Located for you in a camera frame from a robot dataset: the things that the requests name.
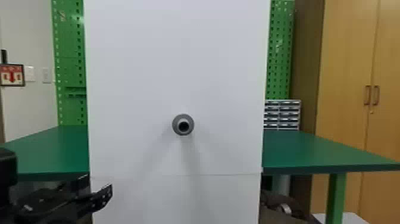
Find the wall sign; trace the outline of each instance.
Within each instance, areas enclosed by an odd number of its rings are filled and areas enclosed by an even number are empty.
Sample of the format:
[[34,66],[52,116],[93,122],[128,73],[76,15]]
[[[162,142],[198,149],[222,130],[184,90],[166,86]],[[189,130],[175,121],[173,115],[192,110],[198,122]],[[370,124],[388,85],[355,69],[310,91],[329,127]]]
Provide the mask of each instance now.
[[0,64],[1,86],[25,86],[22,64]]

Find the white panel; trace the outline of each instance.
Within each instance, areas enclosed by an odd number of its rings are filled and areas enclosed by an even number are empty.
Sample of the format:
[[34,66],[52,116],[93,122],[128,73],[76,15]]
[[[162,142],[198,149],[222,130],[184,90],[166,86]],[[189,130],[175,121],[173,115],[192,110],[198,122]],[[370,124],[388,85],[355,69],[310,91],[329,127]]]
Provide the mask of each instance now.
[[114,196],[94,224],[257,224],[260,175],[158,176],[112,182]]
[[[92,174],[259,173],[269,7],[85,0]],[[171,129],[180,113],[190,137]]]
[[84,3],[95,223],[256,224],[270,1]]

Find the cabinet door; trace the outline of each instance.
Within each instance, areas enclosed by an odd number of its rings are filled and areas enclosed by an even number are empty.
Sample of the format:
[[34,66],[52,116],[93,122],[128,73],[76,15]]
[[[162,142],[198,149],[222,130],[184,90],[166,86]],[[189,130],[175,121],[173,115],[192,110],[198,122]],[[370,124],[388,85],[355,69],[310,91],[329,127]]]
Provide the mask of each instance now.
[[[364,148],[368,106],[366,85],[371,83],[377,0],[326,1],[320,87],[315,134]],[[315,175],[311,210],[326,208],[327,175]],[[346,210],[357,211],[361,174],[351,173]]]
[[[400,1],[381,0],[374,56],[373,92],[367,150],[400,161]],[[365,173],[362,217],[368,222],[399,223],[400,172]]]

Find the green table leg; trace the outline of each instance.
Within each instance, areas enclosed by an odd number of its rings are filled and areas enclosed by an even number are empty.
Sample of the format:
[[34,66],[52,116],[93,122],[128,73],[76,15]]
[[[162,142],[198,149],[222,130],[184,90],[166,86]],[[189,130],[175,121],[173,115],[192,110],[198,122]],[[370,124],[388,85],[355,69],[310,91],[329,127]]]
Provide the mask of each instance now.
[[342,224],[345,206],[346,173],[329,175],[325,224]]

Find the cabinet handle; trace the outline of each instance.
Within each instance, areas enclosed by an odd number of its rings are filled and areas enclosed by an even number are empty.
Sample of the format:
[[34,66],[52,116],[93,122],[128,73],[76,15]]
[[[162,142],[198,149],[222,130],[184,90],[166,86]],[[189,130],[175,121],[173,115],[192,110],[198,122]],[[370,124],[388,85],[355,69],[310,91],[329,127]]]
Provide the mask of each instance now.
[[364,105],[370,105],[371,103],[371,86],[365,86],[365,96],[364,96]]
[[380,101],[380,87],[374,86],[374,91],[375,91],[375,93],[374,93],[375,100],[374,100],[373,105],[376,106],[379,104],[379,101]]

